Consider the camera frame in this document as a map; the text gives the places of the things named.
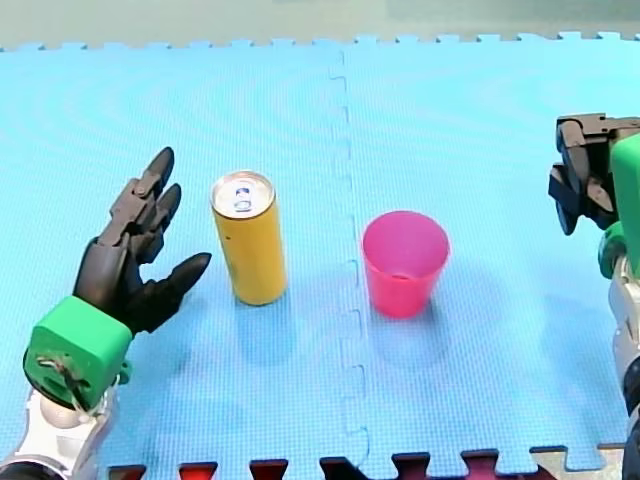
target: can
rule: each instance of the can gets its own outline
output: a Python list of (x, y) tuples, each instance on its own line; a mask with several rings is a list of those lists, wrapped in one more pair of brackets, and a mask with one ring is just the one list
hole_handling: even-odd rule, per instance
[(233, 292), (249, 305), (266, 305), (287, 288), (276, 193), (259, 173), (243, 170), (220, 178), (211, 208)]

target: robotic hand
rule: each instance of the robotic hand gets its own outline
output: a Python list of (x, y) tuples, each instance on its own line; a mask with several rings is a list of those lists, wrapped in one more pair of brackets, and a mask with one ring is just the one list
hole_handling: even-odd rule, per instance
[(116, 413), (115, 389), (131, 374), (130, 342), (178, 311), (211, 258), (194, 255), (158, 282), (140, 277), (140, 265), (162, 249), (180, 204), (179, 185), (162, 194), (173, 165), (167, 147), (142, 178), (129, 181), (111, 207), (111, 221), (84, 252), (73, 295), (34, 327), (23, 360), (33, 387), (27, 430), (0, 464), (0, 480), (97, 477), (97, 450)]
[(580, 216), (604, 230), (598, 262), (611, 280), (609, 305), (618, 379), (629, 414), (623, 480), (640, 478), (640, 118), (561, 117), (562, 163), (549, 177), (560, 224), (571, 235)]

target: pink cup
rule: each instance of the pink cup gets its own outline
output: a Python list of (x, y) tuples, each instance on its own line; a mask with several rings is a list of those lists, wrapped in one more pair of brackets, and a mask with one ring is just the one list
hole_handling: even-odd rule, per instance
[(367, 226), (362, 250), (373, 306), (388, 317), (408, 318), (429, 303), (449, 257), (449, 240), (431, 218), (397, 211)]

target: green wrist piece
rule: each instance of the green wrist piece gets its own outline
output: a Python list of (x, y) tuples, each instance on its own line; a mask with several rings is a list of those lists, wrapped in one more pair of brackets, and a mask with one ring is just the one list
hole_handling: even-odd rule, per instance
[(619, 140), (611, 149), (611, 171), (627, 259), (640, 278), (640, 134)]
[(622, 224), (616, 222), (607, 228), (600, 240), (598, 263), (600, 273), (609, 280), (613, 277), (616, 260), (627, 253), (627, 245), (622, 231)]
[(70, 296), (33, 328), (24, 370), (32, 383), (73, 404), (64, 376), (51, 363), (61, 366), (71, 374), (83, 402), (93, 408), (116, 379), (129, 380), (131, 366), (125, 355), (132, 340), (124, 324)]

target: foam mat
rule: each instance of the foam mat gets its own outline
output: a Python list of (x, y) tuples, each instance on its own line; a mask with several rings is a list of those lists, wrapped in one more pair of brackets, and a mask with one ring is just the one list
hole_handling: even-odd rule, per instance
[[(557, 116), (640, 112), (640, 42), (564, 37), (0, 54), (2, 451), (24, 428), (31, 326), (71, 290), (127, 179), (171, 145), (183, 202), (144, 274), (214, 257), (176, 318), (134, 342), (105, 468), (166, 479), (215, 462), (235, 480), (283, 459), (285, 478), (308, 479), (345, 457), (385, 479), (392, 455), (424, 453), (443, 477), (478, 450), (531, 472), (530, 450), (548, 447), (601, 466), (626, 414), (600, 232), (562, 235), (547, 175)], [(282, 211), (290, 288), (260, 309), (233, 299), (208, 206), (239, 168), (268, 176)], [(390, 322), (369, 308), (358, 239), (404, 208), (436, 218), (452, 256), (432, 307)]]

